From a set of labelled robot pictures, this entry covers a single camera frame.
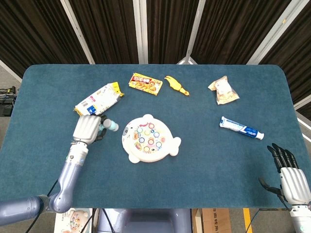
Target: white snack package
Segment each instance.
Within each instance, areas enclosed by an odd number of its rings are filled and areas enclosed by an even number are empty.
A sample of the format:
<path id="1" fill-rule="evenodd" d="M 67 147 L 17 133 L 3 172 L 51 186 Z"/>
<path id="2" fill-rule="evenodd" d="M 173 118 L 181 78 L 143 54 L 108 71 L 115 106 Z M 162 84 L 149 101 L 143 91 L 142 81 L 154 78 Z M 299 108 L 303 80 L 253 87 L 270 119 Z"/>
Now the white snack package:
<path id="1" fill-rule="evenodd" d="M 124 96 L 118 82 L 108 83 L 77 104 L 74 110 L 80 115 L 100 115 Z"/>
<path id="2" fill-rule="evenodd" d="M 212 82 L 208 88 L 217 92 L 217 104 L 229 103 L 240 98 L 235 90 L 231 88 L 226 75 Z"/>

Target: snack bag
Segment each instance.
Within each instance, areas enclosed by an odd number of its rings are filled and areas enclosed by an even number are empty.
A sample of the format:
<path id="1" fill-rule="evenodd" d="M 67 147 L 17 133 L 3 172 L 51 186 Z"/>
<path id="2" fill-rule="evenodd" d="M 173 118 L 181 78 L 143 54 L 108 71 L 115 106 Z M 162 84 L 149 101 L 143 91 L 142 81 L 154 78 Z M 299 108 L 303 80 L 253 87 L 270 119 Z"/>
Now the snack bag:
<path id="1" fill-rule="evenodd" d="M 229 103 L 240 98 L 228 83 L 227 76 L 212 82 L 208 88 L 212 91 L 217 91 L 217 104 Z"/>
<path id="2" fill-rule="evenodd" d="M 80 115 L 100 115 L 124 96 L 118 82 L 108 83 L 75 106 L 74 110 Z"/>
<path id="3" fill-rule="evenodd" d="M 163 82 L 160 80 L 134 73 L 128 85 L 132 88 L 145 91 L 156 96 L 162 84 Z"/>

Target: yellow snack package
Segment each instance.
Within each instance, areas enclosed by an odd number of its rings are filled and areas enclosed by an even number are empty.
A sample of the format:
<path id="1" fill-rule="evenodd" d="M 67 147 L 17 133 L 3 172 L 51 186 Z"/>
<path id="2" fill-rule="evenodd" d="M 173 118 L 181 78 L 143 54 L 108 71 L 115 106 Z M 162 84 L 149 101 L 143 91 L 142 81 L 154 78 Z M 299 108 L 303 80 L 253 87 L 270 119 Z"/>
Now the yellow snack package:
<path id="1" fill-rule="evenodd" d="M 160 80 L 134 73 L 128 85 L 132 88 L 145 91 L 156 96 L 159 93 L 162 84 L 163 82 Z"/>

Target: floor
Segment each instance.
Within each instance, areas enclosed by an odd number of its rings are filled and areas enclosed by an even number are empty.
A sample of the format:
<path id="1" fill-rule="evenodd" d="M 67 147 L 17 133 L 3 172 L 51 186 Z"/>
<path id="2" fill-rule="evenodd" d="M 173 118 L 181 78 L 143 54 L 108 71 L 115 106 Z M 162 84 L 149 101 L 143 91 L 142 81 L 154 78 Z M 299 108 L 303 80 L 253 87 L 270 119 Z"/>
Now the floor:
<path id="1" fill-rule="evenodd" d="M 0 67 L 0 86 L 6 88 L 13 85 L 16 88 L 19 88 L 20 83 L 13 76 L 11 76 Z M 311 126 L 311 121 L 307 120 L 299 113 L 297 113 L 297 116 Z M 0 146 L 2 145 L 9 121 L 9 117 L 0 117 Z M 305 136 L 311 138 L 310 130 L 308 130 L 305 126 L 301 124 L 300 128 Z M 309 152 L 309 156 L 311 157 L 311 142 L 305 139 L 305 143 Z M 251 218 L 256 211 L 257 209 L 250 210 Z M 42 216 L 40 216 L 40 218 L 38 219 L 37 223 L 33 226 L 30 233 L 52 233 L 54 230 L 54 219 L 54 213 L 42 214 Z M 230 219 L 232 233 L 245 232 L 242 209 L 230 209 Z M 32 220 L 29 220 L 5 227 L 0 227 L 0 233 L 24 233 L 31 224 L 31 222 Z M 292 226 L 291 219 L 287 211 L 259 212 L 256 219 L 253 221 L 252 229 L 254 233 L 294 233 L 294 228 Z"/>

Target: cardboard box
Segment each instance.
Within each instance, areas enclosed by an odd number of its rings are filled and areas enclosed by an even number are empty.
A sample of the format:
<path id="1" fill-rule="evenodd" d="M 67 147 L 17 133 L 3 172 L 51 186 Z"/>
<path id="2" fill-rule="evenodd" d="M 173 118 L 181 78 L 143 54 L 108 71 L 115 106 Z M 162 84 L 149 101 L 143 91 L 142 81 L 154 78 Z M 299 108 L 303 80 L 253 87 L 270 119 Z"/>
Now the cardboard box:
<path id="1" fill-rule="evenodd" d="M 192 209 L 193 233 L 231 233 L 229 209 Z"/>
<path id="2" fill-rule="evenodd" d="M 56 214 L 54 233 L 81 233 L 80 231 L 92 215 L 92 208 L 70 208 L 67 212 Z M 82 233 L 91 233 L 92 219 Z"/>

